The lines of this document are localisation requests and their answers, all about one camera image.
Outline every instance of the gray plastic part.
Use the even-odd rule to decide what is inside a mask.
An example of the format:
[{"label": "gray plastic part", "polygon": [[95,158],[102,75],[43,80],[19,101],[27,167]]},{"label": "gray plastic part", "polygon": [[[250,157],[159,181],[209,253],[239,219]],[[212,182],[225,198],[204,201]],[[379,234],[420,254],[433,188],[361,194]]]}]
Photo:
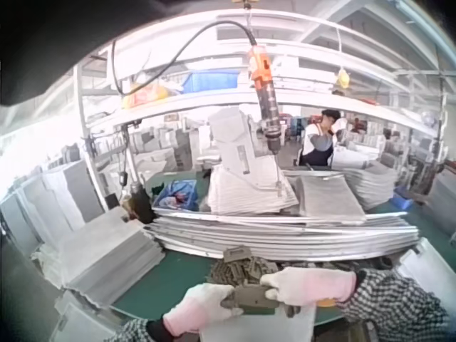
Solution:
[{"label": "gray plastic part", "polygon": [[260,285],[243,285],[234,288],[231,296],[224,299],[221,305],[227,309],[231,308],[262,308],[275,309],[279,307],[278,301],[266,298],[265,293],[270,288]]},{"label": "gray plastic part", "polygon": [[223,252],[223,259],[225,262],[247,259],[252,256],[249,247],[240,246],[227,249]]}]

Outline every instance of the checkered shirt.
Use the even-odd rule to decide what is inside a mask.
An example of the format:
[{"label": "checkered shirt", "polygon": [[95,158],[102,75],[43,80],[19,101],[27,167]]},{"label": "checkered shirt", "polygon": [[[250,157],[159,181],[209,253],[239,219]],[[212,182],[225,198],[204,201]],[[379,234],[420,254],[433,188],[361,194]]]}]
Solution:
[{"label": "checkered shirt", "polygon": [[448,315],[433,294],[394,271],[363,271],[352,297],[338,303],[349,321],[372,321],[382,342],[451,341]]},{"label": "checkered shirt", "polygon": [[133,319],[105,342],[154,342],[146,329],[147,319]]}]

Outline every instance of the overhead rack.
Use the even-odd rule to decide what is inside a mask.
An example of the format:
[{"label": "overhead rack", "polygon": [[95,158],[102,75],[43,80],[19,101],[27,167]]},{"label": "overhead rack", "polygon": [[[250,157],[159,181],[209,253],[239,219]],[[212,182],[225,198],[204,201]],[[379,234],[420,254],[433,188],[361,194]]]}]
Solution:
[{"label": "overhead rack", "polygon": [[[276,89],[277,102],[281,105],[302,105],[315,108],[330,108],[386,120],[425,133],[430,137],[437,132],[418,121],[393,110],[365,103],[353,98],[339,95],[315,93],[304,90]],[[146,119],[167,113],[175,113],[213,105],[239,105],[241,103],[258,103],[254,89],[224,89],[201,93],[176,95],[131,109],[119,110],[117,113],[87,125],[88,128],[118,127],[134,120]]]}]

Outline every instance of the hand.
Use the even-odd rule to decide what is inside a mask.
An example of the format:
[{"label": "hand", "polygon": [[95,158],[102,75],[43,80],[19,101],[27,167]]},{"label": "hand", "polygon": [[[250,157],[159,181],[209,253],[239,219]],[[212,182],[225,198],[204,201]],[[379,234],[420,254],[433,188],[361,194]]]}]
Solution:
[{"label": "hand", "polygon": [[331,130],[337,133],[339,130],[345,130],[347,128],[348,121],[345,118],[338,119],[334,125],[331,126]]},{"label": "hand", "polygon": [[332,269],[286,267],[262,276],[260,284],[273,287],[266,292],[268,299],[304,306],[322,299],[346,301],[355,289],[356,275]]},{"label": "hand", "polygon": [[215,321],[242,315],[239,308],[225,309],[220,302],[234,290],[231,285],[200,284],[187,291],[183,300],[163,316],[166,329],[174,336],[196,331]]}]

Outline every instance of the white work glove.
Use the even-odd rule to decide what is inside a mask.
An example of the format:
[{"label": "white work glove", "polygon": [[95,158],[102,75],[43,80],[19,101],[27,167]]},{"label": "white work glove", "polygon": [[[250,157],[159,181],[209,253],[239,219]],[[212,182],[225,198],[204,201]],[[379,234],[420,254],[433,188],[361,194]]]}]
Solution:
[{"label": "white work glove", "polygon": [[347,124],[347,119],[340,118],[331,126],[331,132],[337,133],[339,130],[345,130],[347,128]]},{"label": "white work glove", "polygon": [[356,275],[332,269],[286,267],[262,276],[260,284],[273,287],[266,291],[268,299],[304,306],[322,299],[346,301],[355,289]]},{"label": "white work glove", "polygon": [[197,331],[207,324],[242,315],[239,308],[220,306],[234,290],[231,285],[200,284],[187,290],[183,300],[163,316],[166,329],[174,337],[184,332]]}]

